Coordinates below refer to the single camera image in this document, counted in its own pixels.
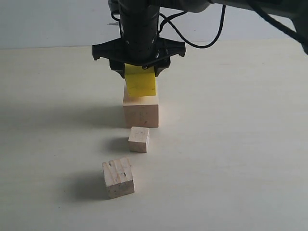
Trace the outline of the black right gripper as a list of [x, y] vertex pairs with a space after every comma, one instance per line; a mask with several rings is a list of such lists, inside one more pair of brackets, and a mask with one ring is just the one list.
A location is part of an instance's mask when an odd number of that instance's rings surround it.
[[125, 79], [125, 64], [148, 68], [155, 77], [170, 67], [170, 57], [184, 56], [184, 42], [159, 36], [160, 7], [149, 0], [110, 0], [111, 16], [116, 15], [120, 37], [92, 46], [94, 60], [109, 59], [109, 67]]

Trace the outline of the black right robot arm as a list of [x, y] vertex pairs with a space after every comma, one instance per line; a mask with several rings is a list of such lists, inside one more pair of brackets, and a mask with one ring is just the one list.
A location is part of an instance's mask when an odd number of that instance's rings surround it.
[[[143, 70], [153, 69], [158, 76], [169, 68], [170, 58], [183, 57], [186, 45], [199, 49], [213, 46], [219, 39], [226, 8], [245, 9], [258, 14], [264, 21], [301, 44], [308, 51], [308, 2], [306, 0], [110, 0], [111, 17], [118, 22], [120, 37], [92, 46], [94, 60], [109, 60], [110, 68], [125, 76], [125, 65]], [[206, 45], [188, 41], [175, 28], [181, 41], [161, 37], [165, 24], [186, 13], [201, 13], [211, 5], [221, 5], [217, 35]]]

